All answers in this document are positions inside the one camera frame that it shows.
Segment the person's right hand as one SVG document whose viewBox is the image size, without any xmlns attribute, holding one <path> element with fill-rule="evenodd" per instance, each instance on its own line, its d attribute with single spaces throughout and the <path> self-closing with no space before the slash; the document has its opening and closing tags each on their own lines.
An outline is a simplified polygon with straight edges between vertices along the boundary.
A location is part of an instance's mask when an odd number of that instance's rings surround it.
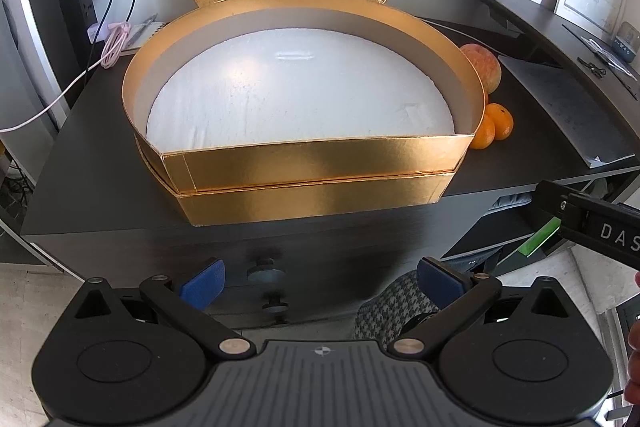
<svg viewBox="0 0 640 427">
<path fill-rule="evenodd" d="M 640 404 L 640 323 L 635 321 L 628 334 L 631 355 L 628 360 L 628 381 L 624 391 L 625 400 L 632 405 Z"/>
</svg>

